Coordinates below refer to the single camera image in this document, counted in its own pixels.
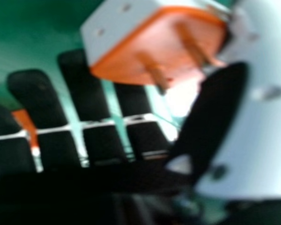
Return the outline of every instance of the white plastic casing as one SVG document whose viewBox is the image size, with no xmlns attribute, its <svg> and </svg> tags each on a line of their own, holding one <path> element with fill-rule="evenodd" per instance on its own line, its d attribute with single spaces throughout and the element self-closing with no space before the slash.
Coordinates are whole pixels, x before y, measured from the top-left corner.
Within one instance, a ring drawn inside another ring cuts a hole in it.
<svg viewBox="0 0 281 225">
<path fill-rule="evenodd" d="M 229 200 L 281 199 L 281 0 L 240 0 L 230 29 L 233 41 L 220 55 L 244 61 L 249 81 L 237 116 L 197 192 Z"/>
<path fill-rule="evenodd" d="M 159 9 L 171 6 L 204 10 L 212 6 L 229 13 L 213 0 L 106 0 L 81 27 L 88 65 L 96 64 Z"/>
</svg>

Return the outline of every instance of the orange object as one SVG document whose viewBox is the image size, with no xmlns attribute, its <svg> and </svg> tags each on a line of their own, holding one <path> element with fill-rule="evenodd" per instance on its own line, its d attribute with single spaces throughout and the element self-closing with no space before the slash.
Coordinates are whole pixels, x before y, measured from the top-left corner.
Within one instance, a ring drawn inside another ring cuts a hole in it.
<svg viewBox="0 0 281 225">
<path fill-rule="evenodd" d="M 37 143 L 37 130 L 34 126 L 30 116 L 26 112 L 26 110 L 17 110 L 12 112 L 13 116 L 17 119 L 17 121 L 21 124 L 23 129 L 27 130 L 30 134 L 30 144 L 31 147 L 38 147 Z"/>
<path fill-rule="evenodd" d="M 226 33 L 226 23 L 210 12 L 166 7 L 136 28 L 95 65 L 100 78 L 127 84 L 158 84 L 164 89 L 198 76 L 214 58 Z"/>
</svg>

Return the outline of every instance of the white panel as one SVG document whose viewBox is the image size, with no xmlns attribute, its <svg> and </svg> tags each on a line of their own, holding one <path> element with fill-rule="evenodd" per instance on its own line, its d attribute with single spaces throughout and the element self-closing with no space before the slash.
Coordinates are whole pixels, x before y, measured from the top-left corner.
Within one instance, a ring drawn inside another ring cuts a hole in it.
<svg viewBox="0 0 281 225">
<path fill-rule="evenodd" d="M 247 62 L 249 83 L 233 126 L 212 162 L 212 166 L 226 166 L 227 174 L 218 181 L 205 174 L 196 190 L 203 195 L 231 200 L 279 199 L 281 0 L 239 3 L 231 23 L 237 38 L 221 58 L 229 63 Z M 256 90 L 264 91 L 264 98 L 256 98 Z"/>
<path fill-rule="evenodd" d="M 81 27 L 88 64 L 97 63 L 162 7 L 207 9 L 208 5 L 228 12 L 212 0 L 106 0 Z"/>
</svg>

